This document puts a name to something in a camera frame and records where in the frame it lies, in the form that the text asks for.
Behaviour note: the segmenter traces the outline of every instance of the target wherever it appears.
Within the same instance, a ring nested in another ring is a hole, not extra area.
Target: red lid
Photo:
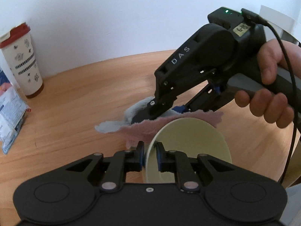
[[[10,45],[14,41],[18,40],[19,38],[27,34],[29,31],[30,31],[30,27],[26,23],[14,27],[13,29],[10,30],[10,32],[2,36],[2,37],[9,36],[9,37],[4,41],[0,41],[0,48],[4,48]]]

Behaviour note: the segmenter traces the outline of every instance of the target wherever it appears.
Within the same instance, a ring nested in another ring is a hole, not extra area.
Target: wooden table
[[[19,217],[12,196],[23,181],[94,152],[112,156],[125,149],[118,135],[100,134],[94,126],[120,120],[123,112],[155,91],[155,69],[172,53],[164,51],[89,64],[44,80],[40,95],[28,100],[28,114],[8,155],[0,154],[0,225],[13,226]],[[186,103],[206,83],[182,94]],[[292,125],[278,129],[252,116],[234,102],[221,109],[218,125],[233,164],[278,180],[284,168]],[[142,182],[140,173],[127,177]]]

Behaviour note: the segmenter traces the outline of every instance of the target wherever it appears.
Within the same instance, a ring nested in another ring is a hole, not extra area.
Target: black cable
[[[292,68],[292,65],[290,63],[290,60],[288,58],[288,55],[287,55],[287,52],[284,48],[284,45],[278,35],[278,33],[276,32],[276,30],[273,28],[273,26],[271,26],[268,21],[266,21],[265,19],[263,19],[261,16],[259,16],[258,14],[255,14],[247,9],[242,9],[241,10],[241,13],[243,15],[243,17],[245,19],[248,19],[252,22],[255,22],[257,24],[261,24],[263,26],[266,26],[268,27],[272,32],[273,34],[275,35],[280,47],[281,47],[281,50],[282,50],[282,53],[284,55],[284,59],[286,61],[286,64],[287,64],[287,68],[288,68],[288,71],[290,73],[290,78],[291,78],[291,81],[292,81],[292,86],[293,86],[293,108],[294,108],[294,120],[293,120],[293,124],[294,124],[294,128],[293,128],[293,135],[292,135],[292,141],[291,141],[291,144],[290,144],[290,150],[288,152],[288,157],[287,157],[287,160],[286,160],[286,163],[285,163],[285,167],[284,167],[284,170],[283,170],[283,173],[280,177],[280,179],[278,180],[278,182],[280,184],[282,184],[284,178],[285,178],[285,174],[287,172],[287,169],[288,169],[288,165],[290,163],[290,158],[292,156],[292,153],[293,153],[293,149],[294,149],[294,144],[295,144],[295,139],[296,139],[296,134],[297,134],[297,122],[298,122],[298,97],[297,97],[297,86],[296,86],[296,81],[295,81],[295,76],[294,76],[294,73],[293,73],[293,68]]]

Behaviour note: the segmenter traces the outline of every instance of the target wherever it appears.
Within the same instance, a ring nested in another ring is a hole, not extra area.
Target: yellow bowl
[[[175,182],[173,173],[158,171],[155,141],[162,142],[167,151],[182,151],[193,158],[205,153],[232,163],[225,138],[216,128],[200,119],[180,118],[165,125],[149,144],[144,157],[146,183]]]

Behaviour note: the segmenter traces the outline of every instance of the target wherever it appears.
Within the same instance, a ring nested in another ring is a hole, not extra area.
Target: human hand
[[[282,41],[287,51],[294,75],[301,78],[301,48],[288,41]],[[277,65],[287,70],[280,45],[276,39],[265,43],[259,50],[257,61],[261,71],[261,80],[265,85],[272,84],[276,80]],[[273,95],[268,89],[257,91],[252,99],[245,91],[238,91],[235,102],[239,107],[248,104],[254,116],[264,116],[268,123],[276,122],[279,128],[287,127],[294,118],[293,109],[288,106],[287,98],[283,93]]]

